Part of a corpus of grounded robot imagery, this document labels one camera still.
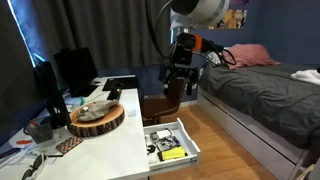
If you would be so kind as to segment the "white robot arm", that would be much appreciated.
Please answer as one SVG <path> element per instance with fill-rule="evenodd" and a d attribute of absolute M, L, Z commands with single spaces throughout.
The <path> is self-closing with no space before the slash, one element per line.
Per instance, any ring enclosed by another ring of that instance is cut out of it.
<path fill-rule="evenodd" d="M 162 79 L 166 85 L 164 93 L 177 92 L 175 81 L 181 79 L 182 88 L 187 88 L 190 95 L 198 79 L 198 69 L 191 67 L 192 54 L 196 51 L 220 54 L 224 47 L 199 35 L 183 32 L 183 29 L 189 29 L 192 24 L 204 27 L 217 23 L 227 12 L 229 0 L 171 0 L 169 5 L 172 9 L 171 29 L 181 32 L 174 36 L 170 63 L 165 65 L 164 73 L 170 73 Z"/>

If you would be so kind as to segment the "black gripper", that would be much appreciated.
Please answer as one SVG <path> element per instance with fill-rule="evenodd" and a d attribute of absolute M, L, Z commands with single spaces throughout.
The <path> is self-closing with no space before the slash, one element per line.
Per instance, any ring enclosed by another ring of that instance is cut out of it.
<path fill-rule="evenodd" d="M 192 95 L 192 86 L 197 82 L 197 68 L 191 67 L 193 50 L 196 47 L 196 37 L 192 34 L 181 33 L 174 41 L 174 52 L 167 65 L 169 74 L 163 81 L 163 88 L 167 90 L 170 81 L 184 78 L 187 81 L 186 94 Z"/>

